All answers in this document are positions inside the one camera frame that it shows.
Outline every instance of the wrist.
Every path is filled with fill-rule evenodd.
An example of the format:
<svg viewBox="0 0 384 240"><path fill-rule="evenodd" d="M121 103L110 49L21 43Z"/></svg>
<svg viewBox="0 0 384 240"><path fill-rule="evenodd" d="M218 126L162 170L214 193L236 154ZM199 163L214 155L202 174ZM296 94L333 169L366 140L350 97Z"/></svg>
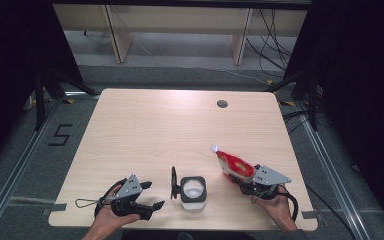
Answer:
<svg viewBox="0 0 384 240"><path fill-rule="evenodd" d="M295 224L294 220L292 220L292 218L283 219L281 223L278 223L278 225L284 233L289 233L298 230L298 227Z"/></svg>
<svg viewBox="0 0 384 240"><path fill-rule="evenodd" d="M109 237L115 230L107 226L92 225L82 240L103 240Z"/></svg>

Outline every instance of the wooden table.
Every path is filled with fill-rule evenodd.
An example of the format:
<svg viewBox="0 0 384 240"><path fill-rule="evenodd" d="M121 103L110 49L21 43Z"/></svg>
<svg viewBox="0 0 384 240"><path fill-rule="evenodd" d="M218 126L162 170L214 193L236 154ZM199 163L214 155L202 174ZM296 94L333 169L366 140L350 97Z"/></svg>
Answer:
<svg viewBox="0 0 384 240"><path fill-rule="evenodd" d="M219 107L219 100L228 106ZM49 223L90 226L94 206L77 208L75 200L98 199L116 181L134 173L140 182L153 182L137 202L165 200L165 204L150 221L127 228L278 229L263 209L223 176L211 144L290 177L292 183L286 186L299 202L298 227L317 228L316 219L303 219L302 212L313 209L272 93L148 89L102 92L56 201L67 208L52 212ZM180 197L170 200L172 166L178 183L182 177L205 178L204 209L186 211Z"/></svg>

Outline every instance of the gray floor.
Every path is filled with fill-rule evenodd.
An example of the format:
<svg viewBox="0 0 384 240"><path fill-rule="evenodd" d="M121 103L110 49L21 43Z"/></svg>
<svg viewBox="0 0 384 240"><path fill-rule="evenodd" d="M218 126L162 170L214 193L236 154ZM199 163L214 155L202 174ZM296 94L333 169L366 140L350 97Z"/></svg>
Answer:
<svg viewBox="0 0 384 240"><path fill-rule="evenodd" d="M114 53L106 33L66 32L76 61L86 84L96 90L106 87L121 88L178 88L261 91L268 80L281 78L268 76L261 71L281 75L277 67L262 61L247 46L241 66L234 66L227 36L186 34L137 34L127 60L115 62ZM250 38L255 46L262 46L261 38ZM292 50L295 38L280 38L285 48ZM275 51L265 51L281 64ZM64 86L66 91L77 91ZM279 101L290 101L293 85L276 93ZM97 98L76 97L72 104L57 104L55 114L44 129L28 167L15 189L11 201L0 218L0 239L80 239L85 228L55 228L47 218L56 199L71 160L83 136ZM47 103L50 109L53 103ZM283 114L297 111L295 106L281 106ZM350 168L352 159L342 146L335 129L324 114L317 115L318 134L343 182L352 203L358 209L371 239L384 239L384 213L361 175ZM65 128L70 135L64 147L49 143L61 141L53 135L59 124L72 124ZM319 160L309 135L307 122L295 117L286 123L305 182L321 195L344 219L344 211L332 190L325 169ZM0 190L11 170L23 154L33 135L35 109L27 109L18 119L0 155ZM320 208L319 227L309 232L310 239L352 239L334 214L309 193L314 208ZM253 232L256 239L279 239L278 231ZM112 239L120 239L121 231Z"/></svg>

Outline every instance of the wire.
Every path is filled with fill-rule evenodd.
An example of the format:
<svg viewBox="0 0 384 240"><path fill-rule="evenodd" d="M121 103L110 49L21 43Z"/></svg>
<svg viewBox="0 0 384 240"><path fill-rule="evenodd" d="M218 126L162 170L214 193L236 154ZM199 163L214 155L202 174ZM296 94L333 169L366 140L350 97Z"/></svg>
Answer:
<svg viewBox="0 0 384 240"><path fill-rule="evenodd" d="M288 134L291 134L293 131L295 131L299 126L301 126L303 123L307 122L309 119L305 119L304 121L300 122L298 125L296 125L291 131L288 132Z"/></svg>
<svg viewBox="0 0 384 240"><path fill-rule="evenodd" d="M292 119L292 118L288 118L288 119L286 119L286 121L285 121L285 125L288 124L288 122L289 122L291 119Z"/></svg>
<svg viewBox="0 0 384 240"><path fill-rule="evenodd" d="M294 196L292 196L292 194L290 194L289 192L277 193L277 194L289 198L292 201L292 203L294 204L294 211L292 212L292 220L294 220L294 222L295 222L295 220L297 220L297 216L298 216L298 201L297 201L297 199Z"/></svg>
<svg viewBox="0 0 384 240"><path fill-rule="evenodd" d="M267 74L269 76L272 76L272 77L282 77L283 78L283 76L271 74L271 73L268 73L268 72L264 71L263 66L261 65L262 64L261 60L262 60L262 56L260 55L260 57L258 58L258 65L260 66L260 69L261 69L262 72L264 72L265 74Z"/></svg>
<svg viewBox="0 0 384 240"><path fill-rule="evenodd" d="M91 202L91 203L85 204L85 205L79 205L78 201L85 201L85 202ZM74 201L74 203L76 204L76 207L78 207L78 208L84 208L84 207L96 204L98 202L99 202L99 200L90 200L90 199L83 199L83 198L78 198L78 199L76 199L76 201Z"/></svg>
<svg viewBox="0 0 384 240"><path fill-rule="evenodd" d="M268 35L267 35L267 38L266 40L264 40L264 38L261 36L261 39L263 39L264 41L264 46L267 45L269 46L271 49L277 51L279 53L279 57L280 57L280 60L282 61L282 65L284 66L284 68L286 68L286 65L288 64L288 61L286 60L285 56L284 55L288 55L290 56L291 55L291 52L289 52L287 49L285 49L280 43L279 41L277 40L277 34L276 34L276 24L275 24L275 15L276 15L276 10L275 9L272 9L271 11L272 13L272 22L271 22L271 25L270 27L268 26L267 24L267 21L264 17L264 14L262 12L262 10L260 9L260 15L261 15L261 18L263 19L264 21L264 24L266 25L266 28L267 28L267 32L268 32ZM267 40L269 39L269 37L272 38L273 42L275 43L276 45L276 48L272 47L270 44L267 43Z"/></svg>
<svg viewBox="0 0 384 240"><path fill-rule="evenodd" d="M296 112L291 112L291 113L287 113L285 115L283 115L283 120L286 120L286 119L291 119L295 116L299 116L301 114L307 114L308 113L308 110L304 110L304 111L296 111Z"/></svg>
<svg viewBox="0 0 384 240"><path fill-rule="evenodd" d="M256 52L258 55L260 55L260 58L263 57L265 58L267 61L269 61L270 63L272 63L273 65L275 65L276 67L278 67L279 69L281 69L282 71L285 71L285 68L280 66L279 64L275 63L273 60L271 60L269 57L267 57L266 55L264 55L262 52L263 52L263 49L261 49L261 51L258 51L257 48L254 47L254 45L252 45L252 43L249 41L248 38L246 38L246 41L249 43L249 45L251 46L251 48L254 50L254 52Z"/></svg>
<svg viewBox="0 0 384 240"><path fill-rule="evenodd" d="M345 228L348 230L348 232L351 234L351 237L352 237L352 239L356 239L355 238L355 235L354 235L354 233L352 232L352 230L351 230L351 228L348 226L348 224L344 221L344 219L342 219L342 217L341 216L339 216L339 214L335 211L335 210L333 210L333 208L316 192L316 191L314 191L314 189L312 189L310 186L308 186L306 183L305 183L305 187L308 189L308 190L310 190L317 198L319 198L320 199L320 201L322 201L324 204L325 204L325 206L327 207L327 208L329 208L329 210L339 219L339 221L345 226Z"/></svg>

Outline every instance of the black cable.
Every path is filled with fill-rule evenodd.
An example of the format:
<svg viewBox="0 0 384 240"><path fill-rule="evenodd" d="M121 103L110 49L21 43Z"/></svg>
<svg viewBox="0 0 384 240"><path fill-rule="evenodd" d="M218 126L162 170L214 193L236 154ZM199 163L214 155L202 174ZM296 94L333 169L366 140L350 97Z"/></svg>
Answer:
<svg viewBox="0 0 384 240"><path fill-rule="evenodd" d="M123 185L125 181L126 181L126 180L121 180L121 181L118 181L118 182L114 183L114 184L107 190L107 192L104 194L104 196L102 196L99 200L100 200L100 201L104 201L105 198L107 198L108 194L109 194L115 187L117 187L117 186L120 185L120 184Z"/></svg>
<svg viewBox="0 0 384 240"><path fill-rule="evenodd" d="M309 119L305 119L304 121L300 122L298 125L296 125L291 131L288 132L288 134L291 134L293 131L297 130L297 128L299 126L301 126L302 124L304 124L305 122L307 122Z"/></svg>
<svg viewBox="0 0 384 240"><path fill-rule="evenodd" d="M291 112L291 113L287 113L285 115L283 115L283 120L286 120L288 118L293 118L295 116L299 116L301 114L307 114L308 113L308 110L304 110L304 111L296 111L296 112Z"/></svg>
<svg viewBox="0 0 384 240"><path fill-rule="evenodd" d="M298 201L297 201L297 199L294 196L292 196L292 194L290 194L289 192L277 193L277 194L289 198L292 201L292 203L294 204L294 211L292 212L292 220L294 220L294 222L295 222L295 220L297 220L297 216L298 216Z"/></svg>
<svg viewBox="0 0 384 240"><path fill-rule="evenodd" d="M271 49L273 49L273 50L275 50L275 51L278 51L278 52L281 53L281 54L286 54L286 55L289 55L289 56L290 56L292 53L291 53L290 51L288 51L287 49L285 49L285 48L279 43L279 41L277 41L276 30L275 30L275 29L276 29L276 25L275 25L275 21L274 21L274 18L275 18L275 10L272 9L272 24L270 25L270 28L269 28L269 26L268 26L268 24L267 24L267 21L266 21L264 15L263 15L263 12L261 11L261 9L260 9L260 15L261 15L261 18L263 19L264 24L266 25L266 28L267 28L267 31L268 31L268 36L267 36L267 39L266 39L265 43L266 43ZM267 43L268 37L271 37L271 38L273 39L273 42L276 44L277 49L275 49L274 47L272 47L270 44Z"/></svg>
<svg viewBox="0 0 384 240"><path fill-rule="evenodd" d="M272 9L272 24L273 24L273 33L274 33L274 35L272 34L271 36L272 36L273 41L276 44L277 50L279 52L279 57L282 60L282 63L284 62L287 65L288 61L286 60L285 56L283 56L283 52L280 50L280 48L283 48L283 46L279 43L279 41L277 41L276 24L275 24L275 21L274 21L275 15L276 15L276 10Z"/></svg>
<svg viewBox="0 0 384 240"><path fill-rule="evenodd" d="M279 75L271 74L271 73L268 73L268 72L264 71L263 66L261 65L261 63L262 63L262 62L261 62L261 59L262 59L262 57L261 57L261 55L260 55L260 57L259 57L259 59L258 59L258 64L260 65L260 69L261 69L262 72L264 72L265 74L267 74L267 75L269 75L269 76L272 76L272 77L280 77L280 78L283 78L283 76L279 76Z"/></svg>
<svg viewBox="0 0 384 240"><path fill-rule="evenodd" d="M288 119L286 119L286 121L285 121L285 125L288 124L288 122L289 122L291 119L292 119L292 118L288 118Z"/></svg>
<svg viewBox="0 0 384 240"><path fill-rule="evenodd" d="M333 210L333 208L316 192L316 191L314 191L310 186L308 186L307 184L305 184L305 187L308 189L308 190L310 190L317 198L319 198L320 199L320 201L322 201L324 204L325 204L325 206L327 207L327 208L329 208L329 210L339 219L339 221L345 226L345 228L348 230L348 232L351 234L351 237L352 237L352 239L354 239L354 240L356 240L356 238L355 238L355 235L354 235L354 233L352 232L352 230L351 230L351 228L348 226L348 224L344 221L344 219L342 219L342 217L341 216L339 216L339 214L335 211L335 210Z"/></svg>
<svg viewBox="0 0 384 240"><path fill-rule="evenodd" d="M270 36L267 36L266 39L264 39L263 36L260 36L261 40L263 40L263 42L264 42L263 48L264 48L264 46L267 45L271 50L273 50L273 51L277 51L276 48L272 47L272 46L267 42L267 41L269 40L269 37L270 37Z"/></svg>
<svg viewBox="0 0 384 240"><path fill-rule="evenodd" d="M285 71L285 68L283 68L282 66L280 66L279 64L275 63L273 60L271 60L269 57L267 57L266 55L264 55L262 52L258 51L254 45L252 45L252 43L249 41L248 38L246 38L246 41L249 43L249 45L252 47L252 49L254 49L254 51L260 55L260 57L263 57L265 58L267 61L269 61L270 63L272 63L273 65L275 65L276 67L278 67L279 69L281 69L282 71Z"/></svg>

